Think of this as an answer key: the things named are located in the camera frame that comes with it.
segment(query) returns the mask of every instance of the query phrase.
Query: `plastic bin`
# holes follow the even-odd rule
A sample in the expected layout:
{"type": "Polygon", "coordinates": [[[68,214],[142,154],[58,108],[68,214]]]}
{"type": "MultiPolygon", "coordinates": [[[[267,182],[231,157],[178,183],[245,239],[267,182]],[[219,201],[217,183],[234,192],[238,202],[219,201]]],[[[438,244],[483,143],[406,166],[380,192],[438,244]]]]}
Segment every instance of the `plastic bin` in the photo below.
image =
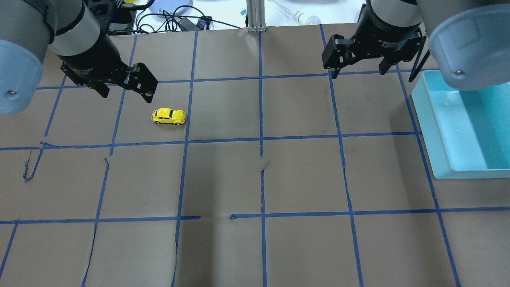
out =
{"type": "Polygon", "coordinates": [[[510,83],[459,91],[427,70],[413,101],[434,177],[510,178],[510,83]]]}

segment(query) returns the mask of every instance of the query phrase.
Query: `metal post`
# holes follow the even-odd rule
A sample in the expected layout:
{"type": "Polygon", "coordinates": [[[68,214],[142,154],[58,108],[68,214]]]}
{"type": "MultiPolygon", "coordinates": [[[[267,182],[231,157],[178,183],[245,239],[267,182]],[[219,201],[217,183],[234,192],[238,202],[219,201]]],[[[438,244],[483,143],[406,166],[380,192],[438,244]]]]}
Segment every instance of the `metal post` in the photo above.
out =
{"type": "Polygon", "coordinates": [[[248,32],[265,32],[264,0],[246,0],[248,32]]]}

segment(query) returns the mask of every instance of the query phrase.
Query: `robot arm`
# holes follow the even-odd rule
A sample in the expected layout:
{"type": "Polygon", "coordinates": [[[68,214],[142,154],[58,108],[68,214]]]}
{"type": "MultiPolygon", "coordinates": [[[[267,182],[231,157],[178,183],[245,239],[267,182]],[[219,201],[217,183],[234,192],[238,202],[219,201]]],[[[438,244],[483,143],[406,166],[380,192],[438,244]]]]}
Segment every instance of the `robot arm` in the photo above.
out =
{"type": "Polygon", "coordinates": [[[64,62],[61,70],[76,84],[103,98],[107,83],[152,101],[158,80],[143,63],[128,67],[82,0],[0,2],[0,114],[25,109],[42,76],[49,48],[64,62]]]}
{"type": "Polygon", "coordinates": [[[367,0],[356,33],[330,38],[324,68],[336,78],[347,65],[383,57],[384,75],[422,49],[422,19],[447,84],[475,90],[510,81],[510,0],[367,0]]]}

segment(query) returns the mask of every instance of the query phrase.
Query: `yellow object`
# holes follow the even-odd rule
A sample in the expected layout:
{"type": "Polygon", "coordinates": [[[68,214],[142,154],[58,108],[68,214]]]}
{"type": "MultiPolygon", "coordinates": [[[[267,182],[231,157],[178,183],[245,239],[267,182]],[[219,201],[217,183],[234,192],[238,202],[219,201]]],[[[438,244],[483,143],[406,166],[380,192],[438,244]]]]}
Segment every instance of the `yellow object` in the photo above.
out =
{"type": "Polygon", "coordinates": [[[180,126],[186,122],[186,113],[183,110],[159,108],[152,112],[152,121],[158,125],[174,124],[180,126]]]}

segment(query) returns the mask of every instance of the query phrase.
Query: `turquoise bin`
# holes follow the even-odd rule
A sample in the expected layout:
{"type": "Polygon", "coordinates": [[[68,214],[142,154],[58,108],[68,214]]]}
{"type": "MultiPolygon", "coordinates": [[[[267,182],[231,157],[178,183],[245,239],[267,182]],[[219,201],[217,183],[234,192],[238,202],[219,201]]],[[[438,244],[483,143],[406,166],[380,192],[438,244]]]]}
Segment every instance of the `turquoise bin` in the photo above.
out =
{"type": "Polygon", "coordinates": [[[510,83],[459,91],[427,70],[413,101],[434,177],[510,178],[510,83]]]}

